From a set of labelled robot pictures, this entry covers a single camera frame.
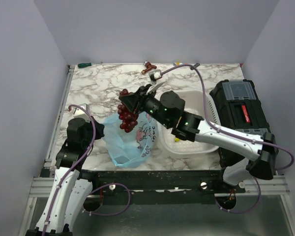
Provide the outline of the dark red fake grapes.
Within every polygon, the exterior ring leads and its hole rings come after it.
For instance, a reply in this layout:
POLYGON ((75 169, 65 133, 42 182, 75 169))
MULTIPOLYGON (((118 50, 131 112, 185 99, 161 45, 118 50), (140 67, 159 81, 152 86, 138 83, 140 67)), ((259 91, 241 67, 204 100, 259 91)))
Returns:
POLYGON ((118 105, 118 118, 122 121, 119 127, 126 133, 131 132, 138 124, 138 116, 138 114, 130 112, 123 103, 118 105))

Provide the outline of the light blue plastic bag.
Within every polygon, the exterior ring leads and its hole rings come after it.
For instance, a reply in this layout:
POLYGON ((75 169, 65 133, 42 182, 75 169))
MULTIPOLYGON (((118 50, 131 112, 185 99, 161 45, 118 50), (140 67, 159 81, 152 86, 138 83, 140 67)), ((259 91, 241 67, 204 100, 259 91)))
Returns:
POLYGON ((103 124, 103 140, 115 166, 136 168, 151 156, 158 130, 156 120, 149 114, 141 113, 138 125, 129 133, 120 129, 117 113, 106 117, 103 124))

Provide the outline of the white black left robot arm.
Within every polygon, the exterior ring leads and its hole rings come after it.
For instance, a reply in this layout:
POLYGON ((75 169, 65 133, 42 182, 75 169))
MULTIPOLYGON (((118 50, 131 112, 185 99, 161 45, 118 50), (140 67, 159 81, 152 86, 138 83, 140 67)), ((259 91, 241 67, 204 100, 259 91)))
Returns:
POLYGON ((73 118, 67 138, 56 155, 56 170, 46 206, 28 236, 71 236, 73 226, 88 194, 99 189, 99 182, 83 172, 82 166, 94 141, 104 137, 104 125, 94 118, 73 118))

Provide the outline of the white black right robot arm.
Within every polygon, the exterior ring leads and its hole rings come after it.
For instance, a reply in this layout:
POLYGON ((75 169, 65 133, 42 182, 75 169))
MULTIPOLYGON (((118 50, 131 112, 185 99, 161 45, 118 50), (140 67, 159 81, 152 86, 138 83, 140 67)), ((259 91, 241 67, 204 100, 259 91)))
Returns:
POLYGON ((119 100, 133 114, 146 112, 171 129, 171 134, 180 140, 211 144, 243 156, 241 161, 223 168, 222 177, 216 181, 219 191, 229 192, 235 185, 253 177, 273 179, 278 149, 274 135, 253 135, 219 126, 185 111, 185 101, 175 92, 165 92, 156 99, 150 87, 150 84, 139 87, 136 92, 123 90, 119 100))

